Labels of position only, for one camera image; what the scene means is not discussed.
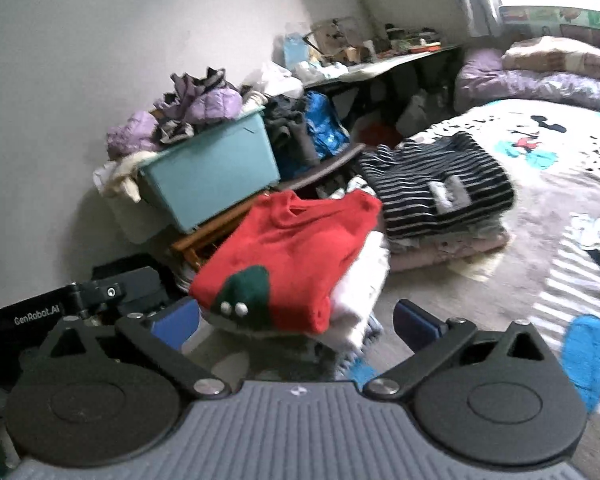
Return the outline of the colourful foam bed barrier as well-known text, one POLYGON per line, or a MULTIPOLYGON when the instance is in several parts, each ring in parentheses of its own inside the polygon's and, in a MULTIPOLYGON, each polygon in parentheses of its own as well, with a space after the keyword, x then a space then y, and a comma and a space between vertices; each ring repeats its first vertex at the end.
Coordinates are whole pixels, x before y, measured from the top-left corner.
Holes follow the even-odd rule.
POLYGON ((566 37, 600 48, 600 11, 562 6, 501 6, 503 29, 516 40, 566 37))

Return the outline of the red knit sweater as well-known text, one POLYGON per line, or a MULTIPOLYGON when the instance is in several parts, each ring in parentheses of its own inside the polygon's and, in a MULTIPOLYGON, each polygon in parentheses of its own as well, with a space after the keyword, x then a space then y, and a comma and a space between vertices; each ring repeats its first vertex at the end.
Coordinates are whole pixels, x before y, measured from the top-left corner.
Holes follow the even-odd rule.
POLYGON ((247 330, 321 334, 330 295, 376 226, 381 202, 355 190, 338 200, 284 191, 257 199, 197 271, 189 295, 247 330))

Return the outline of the black box GenRobot label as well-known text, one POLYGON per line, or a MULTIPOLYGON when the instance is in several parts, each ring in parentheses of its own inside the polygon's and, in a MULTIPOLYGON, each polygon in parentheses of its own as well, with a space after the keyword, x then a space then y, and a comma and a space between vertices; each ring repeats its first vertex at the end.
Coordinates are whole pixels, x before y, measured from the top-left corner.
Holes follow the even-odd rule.
POLYGON ((21 358, 35 351, 67 314, 76 312, 70 284, 0 309, 0 387, 10 389, 21 374, 21 358))

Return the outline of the purple quilt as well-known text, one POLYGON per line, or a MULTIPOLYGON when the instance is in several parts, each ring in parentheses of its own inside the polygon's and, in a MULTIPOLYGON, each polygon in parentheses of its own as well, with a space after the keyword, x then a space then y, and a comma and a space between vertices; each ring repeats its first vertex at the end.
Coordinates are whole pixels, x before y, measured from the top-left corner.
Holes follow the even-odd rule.
POLYGON ((455 81, 457 112, 506 99, 540 100, 600 112, 600 81, 564 72, 506 70, 502 54, 492 48, 472 49, 465 54, 455 81))

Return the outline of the striped dark folded clothes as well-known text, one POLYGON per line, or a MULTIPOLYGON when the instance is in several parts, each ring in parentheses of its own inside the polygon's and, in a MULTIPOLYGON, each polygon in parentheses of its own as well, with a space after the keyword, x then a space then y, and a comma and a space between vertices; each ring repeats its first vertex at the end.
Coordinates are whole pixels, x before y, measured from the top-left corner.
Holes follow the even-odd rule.
POLYGON ((360 156, 358 172, 382 203, 390 240, 446 234, 515 203, 504 168, 466 132, 378 146, 360 156))

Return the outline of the blue plastic bag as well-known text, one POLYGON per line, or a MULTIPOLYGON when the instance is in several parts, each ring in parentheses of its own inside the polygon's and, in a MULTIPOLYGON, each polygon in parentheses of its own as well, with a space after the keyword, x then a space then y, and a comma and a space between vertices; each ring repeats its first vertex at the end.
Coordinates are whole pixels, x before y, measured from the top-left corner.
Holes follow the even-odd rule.
POLYGON ((332 103, 324 94, 306 92, 306 131, 319 159, 334 157, 350 143, 349 135, 340 124, 332 103))

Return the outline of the patterned beige pillow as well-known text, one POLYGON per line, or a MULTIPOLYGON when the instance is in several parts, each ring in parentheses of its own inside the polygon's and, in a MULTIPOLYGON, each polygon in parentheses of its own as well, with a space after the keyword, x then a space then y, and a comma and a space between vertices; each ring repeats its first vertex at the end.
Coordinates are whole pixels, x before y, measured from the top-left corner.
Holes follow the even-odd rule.
POLYGON ((600 81, 600 48, 565 37, 542 36, 514 42, 502 56, 506 70, 570 73, 600 81))

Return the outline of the Mickey Mouse grey blanket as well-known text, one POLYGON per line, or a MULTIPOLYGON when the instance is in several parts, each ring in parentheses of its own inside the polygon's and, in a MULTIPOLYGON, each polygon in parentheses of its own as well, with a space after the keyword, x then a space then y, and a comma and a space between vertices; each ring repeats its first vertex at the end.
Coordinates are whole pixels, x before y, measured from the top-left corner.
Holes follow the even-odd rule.
POLYGON ((440 318, 460 316, 485 330, 531 322, 553 351, 572 321, 600 318, 600 268, 582 249, 600 250, 600 113, 541 101, 478 106, 417 133, 429 143, 465 131, 496 158, 516 188, 496 252, 404 270, 395 266, 375 307, 382 335, 364 361, 382 373, 410 356, 392 327, 397 301, 440 318))

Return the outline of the clutter clothes pile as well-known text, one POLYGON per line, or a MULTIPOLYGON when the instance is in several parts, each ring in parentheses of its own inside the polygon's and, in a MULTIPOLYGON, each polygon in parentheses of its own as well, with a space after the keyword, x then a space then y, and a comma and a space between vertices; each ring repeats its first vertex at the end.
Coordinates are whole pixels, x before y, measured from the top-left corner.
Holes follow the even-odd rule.
POLYGON ((301 80, 277 64, 257 70, 241 87, 231 84, 222 68, 208 68, 204 78, 185 73, 173 74, 171 80, 173 90, 158 99, 152 110, 135 112, 123 125, 108 130, 109 162, 96 179, 102 196, 137 204, 142 200, 137 179, 143 162, 204 130, 234 122, 276 96, 303 96, 301 80))

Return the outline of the dark side table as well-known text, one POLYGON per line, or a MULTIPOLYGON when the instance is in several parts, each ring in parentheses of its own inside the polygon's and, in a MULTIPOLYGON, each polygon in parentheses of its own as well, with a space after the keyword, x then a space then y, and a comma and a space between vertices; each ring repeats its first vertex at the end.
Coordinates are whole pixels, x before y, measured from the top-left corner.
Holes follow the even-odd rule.
POLYGON ((462 47, 446 46, 434 52, 355 65, 337 78, 312 82, 304 88, 324 94, 341 125, 350 132, 357 122, 370 115, 394 127, 418 98, 424 99, 426 113, 451 115, 456 76, 463 61, 462 47))

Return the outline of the pink folded garment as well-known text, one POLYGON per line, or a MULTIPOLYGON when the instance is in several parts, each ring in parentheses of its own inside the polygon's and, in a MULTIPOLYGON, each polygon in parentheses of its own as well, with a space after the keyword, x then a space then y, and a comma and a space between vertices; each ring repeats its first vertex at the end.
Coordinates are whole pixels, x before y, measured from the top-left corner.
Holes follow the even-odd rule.
POLYGON ((389 269, 392 273, 404 272, 470 258, 501 249, 509 240, 509 232, 501 228, 487 237, 461 235, 450 240, 422 243, 418 247, 393 249, 389 258, 389 269))

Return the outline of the teal plastic storage bin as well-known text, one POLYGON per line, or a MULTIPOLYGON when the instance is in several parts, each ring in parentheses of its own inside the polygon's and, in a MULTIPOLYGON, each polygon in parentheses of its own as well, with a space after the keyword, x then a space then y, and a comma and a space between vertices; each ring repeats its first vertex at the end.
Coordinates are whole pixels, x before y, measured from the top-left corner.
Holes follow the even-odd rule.
POLYGON ((204 130, 138 167, 140 196, 182 233, 279 181, 263 110, 204 130))

